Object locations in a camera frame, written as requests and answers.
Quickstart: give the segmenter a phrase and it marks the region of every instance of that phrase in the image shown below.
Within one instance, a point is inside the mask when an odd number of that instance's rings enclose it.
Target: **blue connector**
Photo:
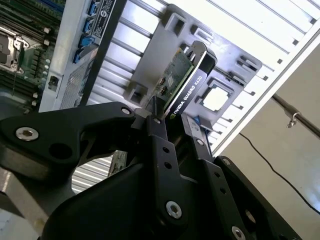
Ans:
[[[100,1],[92,0],[92,2],[90,3],[90,7],[88,9],[89,16],[94,16],[97,14],[99,4],[100,4]]]
[[[83,27],[83,32],[84,33],[88,33],[91,30],[93,24],[94,24],[94,19],[92,17],[88,17],[85,20],[84,27]]]
[[[93,36],[90,36],[86,33],[82,34],[80,41],[79,41],[79,48],[85,47],[85,46],[89,46],[91,44],[95,43],[95,38]]]
[[[80,61],[80,59],[81,59],[81,53],[83,52],[83,48],[82,49],[78,49],[76,52],[75,52],[75,55],[74,55],[74,58],[73,58],[73,62],[75,63],[75,64],[77,64],[79,61]]]

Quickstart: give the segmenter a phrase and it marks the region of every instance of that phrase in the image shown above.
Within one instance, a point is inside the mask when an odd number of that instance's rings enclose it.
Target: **bolt hole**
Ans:
[[[226,190],[225,190],[223,187],[220,188],[220,191],[221,191],[224,195],[227,194]]]
[[[24,130],[22,134],[26,137],[31,137],[34,133],[30,130]]]
[[[167,153],[167,154],[170,152],[169,149],[166,148],[165,146],[162,148],[162,150],[163,150],[165,153]]]
[[[168,163],[167,161],[164,162],[164,166],[167,168],[167,169],[172,169],[172,166],[170,163]]]
[[[235,234],[236,234],[239,238],[242,237],[242,234],[241,234],[241,232],[240,232],[239,230],[236,230],[236,231],[235,231]]]
[[[56,159],[68,159],[72,156],[72,149],[63,143],[54,143],[49,147],[49,153]]]
[[[174,212],[175,214],[178,213],[178,208],[176,206],[171,205],[170,208],[171,208],[172,212]]]

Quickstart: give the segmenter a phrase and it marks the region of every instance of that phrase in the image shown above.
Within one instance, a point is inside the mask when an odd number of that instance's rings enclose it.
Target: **cable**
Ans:
[[[271,165],[271,163],[256,149],[256,147],[253,145],[253,143],[251,142],[251,140],[246,137],[245,135],[243,135],[241,132],[239,133],[240,136],[242,136],[244,139],[246,139],[249,144],[251,145],[251,147],[256,151],[257,154],[259,154],[259,156],[265,160],[265,162],[269,165],[269,167],[271,168],[271,170],[277,174],[280,178],[282,178],[287,184],[289,184],[289,186],[300,196],[300,198],[302,198],[302,200],[305,202],[305,204],[307,204],[313,211],[315,211],[317,214],[320,215],[320,211],[318,211],[317,209],[315,209],[306,199],[305,197],[295,188],[295,186],[292,185],[291,182],[289,182],[284,176],[282,176],[280,173],[278,173],[274,167]]]

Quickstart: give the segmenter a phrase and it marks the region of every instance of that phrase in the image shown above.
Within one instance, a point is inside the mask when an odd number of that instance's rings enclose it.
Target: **hex bolt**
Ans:
[[[122,107],[121,108],[121,111],[124,113],[124,114],[131,114],[131,111],[129,110],[129,109],[127,109],[127,108],[125,108],[125,107]]]
[[[37,130],[27,126],[18,128],[15,131],[15,135],[18,139],[27,142],[36,140],[39,137]]]
[[[169,214],[170,217],[174,219],[179,219],[182,216],[182,210],[178,203],[174,201],[168,201],[165,205],[166,211]]]
[[[160,123],[161,123],[161,121],[160,121],[158,118],[156,118],[156,117],[155,117],[153,120],[154,120],[157,124],[160,124]]]
[[[232,230],[232,233],[233,233],[234,237],[237,240],[246,240],[246,236],[244,235],[244,233],[241,231],[240,228],[238,228],[237,226],[233,226],[231,228],[231,230]]]
[[[204,144],[204,142],[203,142],[203,141],[201,141],[200,139],[197,139],[197,140],[196,140],[196,142],[197,142],[200,146],[205,145],[205,144]]]

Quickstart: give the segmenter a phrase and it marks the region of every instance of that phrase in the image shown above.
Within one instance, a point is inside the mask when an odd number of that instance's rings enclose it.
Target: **black mechanical arm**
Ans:
[[[2,196],[42,240],[300,239],[185,115],[166,123],[161,111],[112,102],[0,121]],[[75,168],[116,150],[126,168],[74,195]]]

